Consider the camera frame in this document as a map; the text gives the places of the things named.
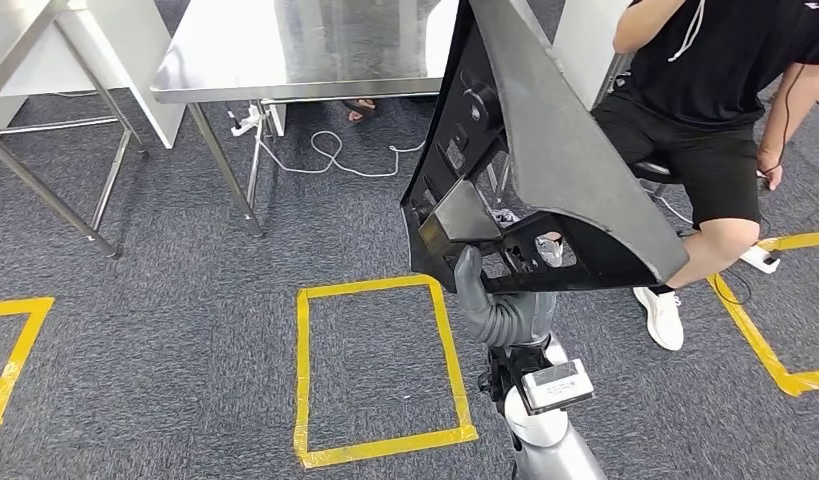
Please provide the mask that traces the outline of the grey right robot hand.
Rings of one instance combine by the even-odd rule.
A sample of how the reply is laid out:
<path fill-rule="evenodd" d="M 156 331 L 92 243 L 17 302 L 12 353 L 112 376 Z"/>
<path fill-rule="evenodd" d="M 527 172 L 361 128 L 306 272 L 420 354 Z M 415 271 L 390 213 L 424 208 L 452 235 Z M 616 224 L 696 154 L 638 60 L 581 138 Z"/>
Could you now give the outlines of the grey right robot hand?
<path fill-rule="evenodd" d="M 465 247 L 454 268 L 459 305 L 472 337 L 489 347 L 533 346 L 551 336 L 554 292 L 490 294 L 481 279 L 482 255 Z"/>

